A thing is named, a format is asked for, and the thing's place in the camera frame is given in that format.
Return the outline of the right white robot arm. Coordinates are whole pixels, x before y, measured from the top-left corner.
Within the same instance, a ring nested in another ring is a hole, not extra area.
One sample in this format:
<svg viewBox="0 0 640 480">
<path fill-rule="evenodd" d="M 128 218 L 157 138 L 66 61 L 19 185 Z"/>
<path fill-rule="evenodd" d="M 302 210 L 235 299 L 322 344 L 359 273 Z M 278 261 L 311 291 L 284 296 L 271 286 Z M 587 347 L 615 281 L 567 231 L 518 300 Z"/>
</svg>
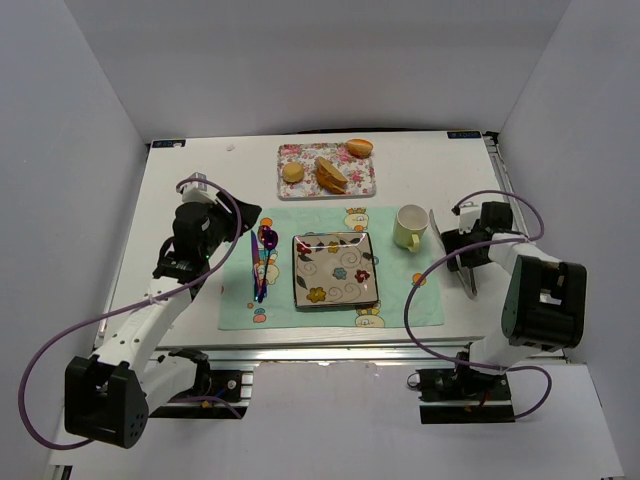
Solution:
<svg viewBox="0 0 640 480">
<path fill-rule="evenodd" d="M 452 212 L 458 227 L 437 235 L 467 295 L 477 295 L 479 267 L 496 264 L 509 275 L 499 325 L 469 345 L 470 367 L 496 375 L 531 354 L 576 347 L 584 332 L 586 268 L 544 253 L 514 230 L 507 202 L 471 202 Z"/>
</svg>

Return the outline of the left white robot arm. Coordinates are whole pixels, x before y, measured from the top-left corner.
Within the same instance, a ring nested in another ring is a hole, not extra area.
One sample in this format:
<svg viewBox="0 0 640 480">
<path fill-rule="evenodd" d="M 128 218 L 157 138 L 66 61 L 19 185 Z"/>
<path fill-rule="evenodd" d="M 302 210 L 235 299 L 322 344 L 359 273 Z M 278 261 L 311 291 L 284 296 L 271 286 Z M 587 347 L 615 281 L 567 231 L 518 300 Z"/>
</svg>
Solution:
<svg viewBox="0 0 640 480">
<path fill-rule="evenodd" d="M 176 209 L 173 234 L 160 249 L 141 306 L 90 357 L 75 357 L 65 370 L 68 433 L 130 448 L 158 408 L 181 395 L 209 394 L 213 380 L 205 353 L 178 348 L 160 357 L 156 366 L 149 362 L 198 295 L 213 253 L 250 230 L 260 213 L 259 206 L 222 194 Z"/>
</svg>

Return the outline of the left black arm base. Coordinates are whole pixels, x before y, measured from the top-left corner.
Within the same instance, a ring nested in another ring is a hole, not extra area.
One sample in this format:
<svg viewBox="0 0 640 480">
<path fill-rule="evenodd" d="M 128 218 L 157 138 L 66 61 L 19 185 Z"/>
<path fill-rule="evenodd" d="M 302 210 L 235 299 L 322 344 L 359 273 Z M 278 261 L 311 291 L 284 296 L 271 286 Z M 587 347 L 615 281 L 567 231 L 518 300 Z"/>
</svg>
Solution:
<svg viewBox="0 0 640 480">
<path fill-rule="evenodd" d="M 248 409 L 253 373 L 223 367 L 199 350 L 177 349 L 154 356 L 141 385 L 152 418 L 240 420 Z"/>
</svg>

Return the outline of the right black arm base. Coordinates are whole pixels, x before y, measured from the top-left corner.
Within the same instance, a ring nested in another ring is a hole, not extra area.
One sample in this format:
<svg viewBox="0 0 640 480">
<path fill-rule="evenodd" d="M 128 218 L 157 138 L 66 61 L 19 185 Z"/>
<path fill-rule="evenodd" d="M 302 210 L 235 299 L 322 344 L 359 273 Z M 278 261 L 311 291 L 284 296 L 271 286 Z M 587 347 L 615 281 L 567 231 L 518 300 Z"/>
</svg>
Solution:
<svg viewBox="0 0 640 480">
<path fill-rule="evenodd" d="M 511 390 L 505 375 L 489 375 L 468 367 L 421 369 L 407 377 L 419 394 L 423 425 L 514 423 Z"/>
</svg>

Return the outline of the oval bread roll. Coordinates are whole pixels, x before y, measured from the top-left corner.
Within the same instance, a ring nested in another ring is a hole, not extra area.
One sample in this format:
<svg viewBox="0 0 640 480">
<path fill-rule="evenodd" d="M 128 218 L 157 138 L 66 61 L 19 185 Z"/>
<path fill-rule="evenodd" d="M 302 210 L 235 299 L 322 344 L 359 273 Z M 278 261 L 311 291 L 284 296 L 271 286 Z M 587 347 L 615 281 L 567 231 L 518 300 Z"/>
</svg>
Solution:
<svg viewBox="0 0 640 480">
<path fill-rule="evenodd" d="M 350 155 L 356 158 L 368 158 L 373 152 L 373 144 L 364 139 L 350 139 L 346 142 L 346 148 Z"/>
</svg>

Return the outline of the metal tongs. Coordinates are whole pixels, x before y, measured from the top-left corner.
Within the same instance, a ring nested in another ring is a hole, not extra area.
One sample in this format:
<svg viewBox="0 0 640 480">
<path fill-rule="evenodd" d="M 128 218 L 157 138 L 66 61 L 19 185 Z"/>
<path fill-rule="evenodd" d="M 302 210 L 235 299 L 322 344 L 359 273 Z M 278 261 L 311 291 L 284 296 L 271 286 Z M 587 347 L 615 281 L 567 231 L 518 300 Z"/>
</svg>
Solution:
<svg viewBox="0 0 640 480">
<path fill-rule="evenodd" d="M 430 222 L 431 228 L 434 232 L 438 245 L 441 247 L 443 251 L 446 251 L 445 244 L 442 240 L 441 232 L 436 223 L 435 214 L 432 209 L 429 210 L 428 216 L 429 216 L 429 222 Z M 458 280 L 460 281 L 467 297 L 469 299 L 475 299 L 478 291 L 476 287 L 476 281 L 475 281 L 473 270 L 467 267 L 463 267 L 458 257 L 454 259 L 454 262 L 457 265 L 457 267 L 453 271 L 453 273 L 457 276 Z"/>
</svg>

